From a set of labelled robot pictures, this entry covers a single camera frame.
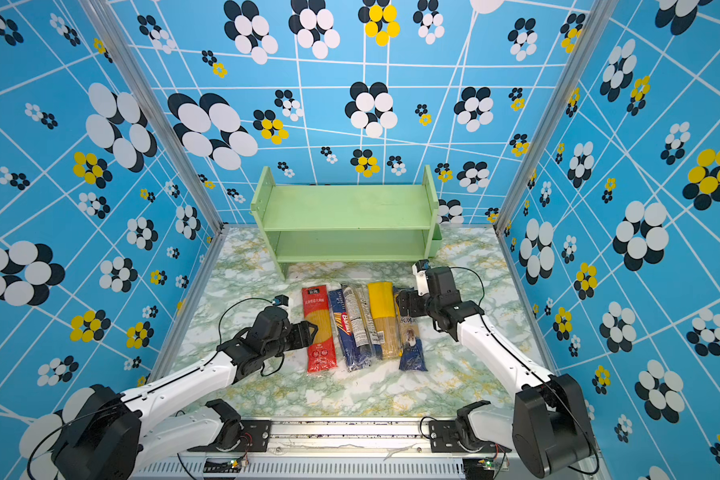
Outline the red spaghetti bag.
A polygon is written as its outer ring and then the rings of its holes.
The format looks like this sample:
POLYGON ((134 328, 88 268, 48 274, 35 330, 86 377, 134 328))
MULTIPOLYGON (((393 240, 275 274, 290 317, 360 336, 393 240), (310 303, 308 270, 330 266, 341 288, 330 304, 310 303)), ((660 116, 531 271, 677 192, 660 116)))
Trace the red spaghetti bag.
POLYGON ((317 327, 312 344, 307 348, 307 372, 318 373, 337 367, 333 340, 333 317, 325 285, 302 289, 304 319, 317 327))

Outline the yellow spaghetti bag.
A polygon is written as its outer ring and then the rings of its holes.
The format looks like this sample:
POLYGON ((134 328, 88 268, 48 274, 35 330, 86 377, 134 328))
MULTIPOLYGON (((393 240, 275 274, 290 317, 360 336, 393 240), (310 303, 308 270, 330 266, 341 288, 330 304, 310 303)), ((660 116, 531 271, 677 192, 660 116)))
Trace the yellow spaghetti bag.
POLYGON ((381 346, 382 359, 399 359, 402 353, 393 284, 367 285, 371 317, 381 346))

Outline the green wooden shelf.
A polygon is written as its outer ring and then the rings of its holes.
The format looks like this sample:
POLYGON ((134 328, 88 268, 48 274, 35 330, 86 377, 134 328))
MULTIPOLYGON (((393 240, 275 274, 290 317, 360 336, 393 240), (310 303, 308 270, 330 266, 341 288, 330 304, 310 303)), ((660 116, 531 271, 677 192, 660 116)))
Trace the green wooden shelf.
POLYGON ((416 185, 278 185, 265 167, 250 205, 283 278, 295 263, 431 258, 438 208, 429 167, 416 185))

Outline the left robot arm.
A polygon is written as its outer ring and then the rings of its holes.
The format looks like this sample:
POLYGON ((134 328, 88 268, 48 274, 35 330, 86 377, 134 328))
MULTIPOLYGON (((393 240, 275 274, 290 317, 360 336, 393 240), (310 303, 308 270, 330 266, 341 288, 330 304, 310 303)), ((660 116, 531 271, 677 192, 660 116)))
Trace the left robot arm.
POLYGON ((191 449, 249 447, 241 416, 227 402, 211 400, 193 413, 183 408, 262 373, 271 358, 311 346, 317 332, 311 322, 291 323, 286 308, 267 306, 252 326, 174 374, 122 393, 94 385, 75 417, 56 431, 50 459, 65 479, 128 479, 191 449))

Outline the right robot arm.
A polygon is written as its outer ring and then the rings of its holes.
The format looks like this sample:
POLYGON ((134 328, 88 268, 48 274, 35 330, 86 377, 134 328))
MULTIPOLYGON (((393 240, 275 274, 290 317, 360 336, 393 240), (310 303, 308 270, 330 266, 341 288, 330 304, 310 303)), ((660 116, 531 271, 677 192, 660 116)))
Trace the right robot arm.
POLYGON ((481 360, 513 399, 509 409, 489 401, 459 409, 453 422, 458 447, 469 453, 489 446, 514 452, 537 478, 564 469, 578 472, 578 462, 596 456, 595 435, 577 381, 552 373, 510 342, 479 303, 462 298, 452 268, 420 260, 412 272, 415 287, 401 290, 396 298, 401 314, 430 318, 436 331, 481 360))

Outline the green cup on shelf side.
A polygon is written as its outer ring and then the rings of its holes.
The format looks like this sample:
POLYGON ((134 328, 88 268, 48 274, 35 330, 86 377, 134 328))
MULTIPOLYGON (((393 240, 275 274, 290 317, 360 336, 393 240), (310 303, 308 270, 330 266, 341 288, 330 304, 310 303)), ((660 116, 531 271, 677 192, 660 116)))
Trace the green cup on shelf side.
POLYGON ((429 258, 434 258, 437 253, 440 250, 440 247, 442 245, 442 238, 441 237, 434 237, 431 242, 430 251, 429 251, 429 258))

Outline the blue clear spaghetti bag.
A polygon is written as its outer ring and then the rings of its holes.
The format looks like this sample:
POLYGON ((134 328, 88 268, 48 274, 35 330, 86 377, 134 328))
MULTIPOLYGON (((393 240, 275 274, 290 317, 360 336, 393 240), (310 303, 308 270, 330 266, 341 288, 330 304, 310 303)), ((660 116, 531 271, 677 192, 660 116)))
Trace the blue clear spaghetti bag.
POLYGON ((395 308, 401 344, 399 369, 401 371, 426 371, 424 349, 417 322, 414 318, 405 316, 398 304, 395 304, 395 308))

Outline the clear white label spaghetti bag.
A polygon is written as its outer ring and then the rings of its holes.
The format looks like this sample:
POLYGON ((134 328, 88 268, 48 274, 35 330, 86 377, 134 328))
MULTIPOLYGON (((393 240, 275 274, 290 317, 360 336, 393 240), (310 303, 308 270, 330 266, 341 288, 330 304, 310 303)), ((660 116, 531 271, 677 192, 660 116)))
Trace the clear white label spaghetti bag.
POLYGON ((341 289, 361 362, 370 364, 381 360, 381 343, 371 317, 366 287, 342 284, 341 289))

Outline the blue Barilla spaghetti box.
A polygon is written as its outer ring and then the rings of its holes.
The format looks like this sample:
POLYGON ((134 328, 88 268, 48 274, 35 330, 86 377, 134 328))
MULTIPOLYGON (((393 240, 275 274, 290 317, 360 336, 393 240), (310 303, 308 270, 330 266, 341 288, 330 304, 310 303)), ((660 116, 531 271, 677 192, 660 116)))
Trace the blue Barilla spaghetti box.
POLYGON ((357 344, 343 290, 330 290, 328 298, 347 369, 352 372, 368 368, 371 365, 369 346, 357 344))

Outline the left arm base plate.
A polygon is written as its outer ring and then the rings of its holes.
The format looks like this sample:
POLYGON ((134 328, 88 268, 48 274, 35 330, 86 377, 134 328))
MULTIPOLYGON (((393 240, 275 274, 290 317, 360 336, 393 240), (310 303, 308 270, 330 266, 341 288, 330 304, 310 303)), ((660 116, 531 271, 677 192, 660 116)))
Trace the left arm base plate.
POLYGON ((210 445, 193 447, 190 452, 263 453, 268 449, 271 429, 271 420, 242 419, 235 427, 223 427, 210 445))

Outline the aluminium front rail frame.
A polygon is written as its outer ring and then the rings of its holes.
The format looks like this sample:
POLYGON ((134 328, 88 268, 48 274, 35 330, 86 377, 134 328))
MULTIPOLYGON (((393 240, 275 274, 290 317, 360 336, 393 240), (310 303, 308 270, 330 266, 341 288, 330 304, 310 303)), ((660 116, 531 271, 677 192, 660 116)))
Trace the aluminium front rail frame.
POLYGON ((532 479, 519 456, 433 453, 419 430, 427 417, 271 420, 263 453, 169 456, 128 479, 532 479))

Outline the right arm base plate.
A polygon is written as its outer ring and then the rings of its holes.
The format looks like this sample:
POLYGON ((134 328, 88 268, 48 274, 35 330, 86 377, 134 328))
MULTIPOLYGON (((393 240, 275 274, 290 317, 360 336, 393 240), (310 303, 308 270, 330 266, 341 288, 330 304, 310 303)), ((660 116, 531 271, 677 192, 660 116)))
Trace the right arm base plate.
POLYGON ((467 432, 457 420, 438 420, 427 417, 419 423, 420 434, 429 441, 433 453, 502 454, 513 449, 492 441, 479 440, 467 432))

